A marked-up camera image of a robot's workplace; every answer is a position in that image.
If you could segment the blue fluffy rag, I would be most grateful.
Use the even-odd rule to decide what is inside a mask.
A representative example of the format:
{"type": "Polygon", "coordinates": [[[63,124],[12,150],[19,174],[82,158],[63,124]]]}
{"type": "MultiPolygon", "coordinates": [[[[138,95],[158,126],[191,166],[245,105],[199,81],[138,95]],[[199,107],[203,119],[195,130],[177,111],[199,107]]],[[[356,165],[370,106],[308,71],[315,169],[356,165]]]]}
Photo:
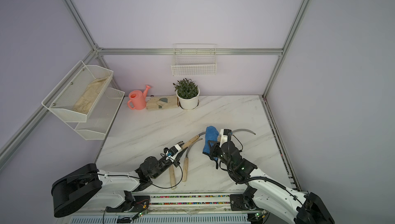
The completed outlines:
{"type": "Polygon", "coordinates": [[[214,126],[208,126],[205,133],[205,144],[203,147],[203,154],[209,156],[211,160],[218,161],[218,158],[210,155],[211,144],[210,141],[215,143],[218,141],[219,132],[214,126]]]}

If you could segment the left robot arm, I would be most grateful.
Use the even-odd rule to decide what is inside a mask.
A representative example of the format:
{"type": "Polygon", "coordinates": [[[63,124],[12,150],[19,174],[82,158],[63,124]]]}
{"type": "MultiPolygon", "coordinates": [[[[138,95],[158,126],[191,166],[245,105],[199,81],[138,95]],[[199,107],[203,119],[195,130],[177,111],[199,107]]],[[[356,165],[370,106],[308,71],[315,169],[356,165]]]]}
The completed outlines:
{"type": "Polygon", "coordinates": [[[89,163],[52,184],[53,215],[69,216],[83,208],[108,207],[125,212],[132,207],[133,192],[141,192],[154,185],[153,179],[170,166],[179,166],[182,155],[164,155],[159,160],[148,157],[138,169],[129,173],[99,170],[89,163]]]}

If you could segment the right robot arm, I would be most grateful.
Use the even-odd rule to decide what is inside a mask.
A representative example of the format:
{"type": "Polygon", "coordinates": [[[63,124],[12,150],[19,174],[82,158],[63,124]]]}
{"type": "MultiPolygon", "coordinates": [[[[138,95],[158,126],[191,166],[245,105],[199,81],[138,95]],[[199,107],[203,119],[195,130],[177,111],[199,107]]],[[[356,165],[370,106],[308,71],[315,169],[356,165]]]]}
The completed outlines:
{"type": "Polygon", "coordinates": [[[209,157],[226,166],[232,181],[247,185],[241,194],[244,208],[267,210],[288,224],[335,223],[318,195],[293,190],[272,179],[243,158],[232,141],[223,144],[208,141],[208,147],[209,157]]]}

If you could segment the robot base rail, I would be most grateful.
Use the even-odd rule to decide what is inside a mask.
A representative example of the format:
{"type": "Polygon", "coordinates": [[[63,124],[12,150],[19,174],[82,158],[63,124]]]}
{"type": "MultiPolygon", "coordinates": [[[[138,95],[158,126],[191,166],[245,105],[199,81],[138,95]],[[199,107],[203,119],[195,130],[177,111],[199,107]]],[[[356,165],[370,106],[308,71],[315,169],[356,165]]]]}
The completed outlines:
{"type": "Polygon", "coordinates": [[[57,219],[58,224],[267,224],[274,216],[286,224],[310,224],[294,197],[295,210],[287,210],[266,195],[254,203],[244,194],[136,195],[128,212],[88,209],[57,219]]]}

